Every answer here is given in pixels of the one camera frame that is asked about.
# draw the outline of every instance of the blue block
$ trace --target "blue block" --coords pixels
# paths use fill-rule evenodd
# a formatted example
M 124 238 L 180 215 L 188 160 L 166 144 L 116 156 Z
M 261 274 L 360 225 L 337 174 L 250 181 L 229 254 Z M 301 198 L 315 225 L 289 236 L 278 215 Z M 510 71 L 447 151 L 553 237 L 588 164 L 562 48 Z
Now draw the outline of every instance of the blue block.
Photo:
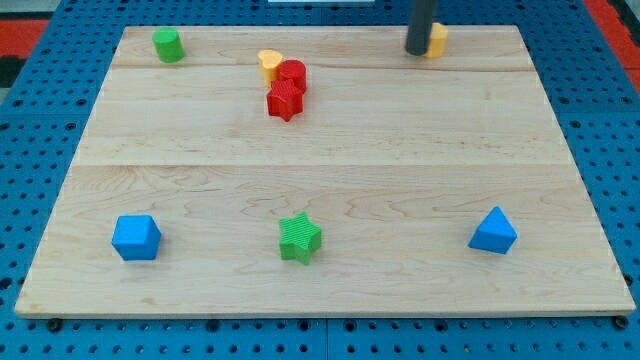
M 123 260 L 154 260 L 162 234 L 150 215 L 118 217 L 111 245 Z
M 494 207 L 476 229 L 469 242 L 474 249 L 506 254 L 518 238 L 516 230 L 499 206 Z

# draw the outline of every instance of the wooden board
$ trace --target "wooden board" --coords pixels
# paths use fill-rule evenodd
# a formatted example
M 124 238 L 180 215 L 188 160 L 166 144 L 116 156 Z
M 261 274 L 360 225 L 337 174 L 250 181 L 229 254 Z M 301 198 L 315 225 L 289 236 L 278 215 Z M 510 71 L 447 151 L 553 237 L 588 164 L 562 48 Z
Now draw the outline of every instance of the wooden board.
M 158 61 L 127 28 L 16 311 L 49 318 L 501 317 L 635 308 L 515 27 L 181 28 Z M 265 114 L 257 52 L 308 66 L 305 112 Z M 500 205 L 520 238 L 469 249 Z M 278 220 L 323 228 L 281 261 Z M 158 259 L 121 261 L 149 213 Z

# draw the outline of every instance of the green star block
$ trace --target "green star block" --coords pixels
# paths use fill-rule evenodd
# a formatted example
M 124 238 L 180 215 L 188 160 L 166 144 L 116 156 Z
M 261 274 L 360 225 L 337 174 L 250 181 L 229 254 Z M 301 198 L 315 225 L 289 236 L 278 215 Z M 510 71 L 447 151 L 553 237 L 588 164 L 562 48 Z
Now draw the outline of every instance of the green star block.
M 322 229 L 301 212 L 291 219 L 280 219 L 280 256 L 309 265 L 311 254 L 322 245 Z

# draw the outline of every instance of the toy block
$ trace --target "toy block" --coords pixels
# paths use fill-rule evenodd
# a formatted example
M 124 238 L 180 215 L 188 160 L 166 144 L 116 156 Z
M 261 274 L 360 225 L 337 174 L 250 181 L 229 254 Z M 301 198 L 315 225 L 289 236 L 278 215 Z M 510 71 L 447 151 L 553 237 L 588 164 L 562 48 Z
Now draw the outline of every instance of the toy block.
M 160 61 L 174 63 L 184 57 L 184 49 L 180 42 L 178 30 L 172 27 L 161 27 L 151 37 Z
M 260 75 L 264 79 L 264 86 L 271 87 L 271 82 L 277 80 L 276 70 L 282 60 L 284 60 L 284 56 L 275 50 L 261 50 L 258 53 Z
M 111 245 L 123 260 L 153 260 L 162 234 L 150 215 L 118 217 Z
M 476 229 L 469 247 L 506 254 L 517 238 L 518 234 L 502 209 L 496 206 Z
M 431 42 L 429 43 L 429 50 L 424 56 L 427 59 L 435 59 L 442 57 L 444 49 L 447 47 L 447 36 L 449 35 L 449 29 L 440 23 L 433 23 L 431 27 Z
M 301 212 L 291 219 L 280 219 L 280 257 L 309 265 L 311 254 L 322 246 L 322 229 Z
M 302 112 L 302 91 L 293 84 L 291 79 L 273 81 L 271 91 L 267 94 L 267 107 L 269 115 L 280 116 L 288 122 L 293 115 Z
M 278 80 L 289 79 L 303 94 L 307 91 L 307 68 L 302 61 L 286 60 L 278 66 Z

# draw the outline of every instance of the yellow block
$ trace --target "yellow block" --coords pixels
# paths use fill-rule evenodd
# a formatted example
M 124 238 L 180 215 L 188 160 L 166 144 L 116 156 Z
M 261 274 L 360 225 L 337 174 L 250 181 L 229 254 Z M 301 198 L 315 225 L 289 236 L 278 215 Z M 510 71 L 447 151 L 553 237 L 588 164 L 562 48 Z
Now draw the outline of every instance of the yellow block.
M 447 47 L 447 35 L 449 29 L 440 23 L 433 23 L 431 26 L 431 37 L 429 41 L 429 50 L 424 54 L 428 59 L 439 58 Z
M 261 50 L 258 53 L 260 62 L 260 75 L 264 78 L 264 86 L 271 87 L 271 82 L 276 80 L 276 69 L 284 56 L 275 50 Z

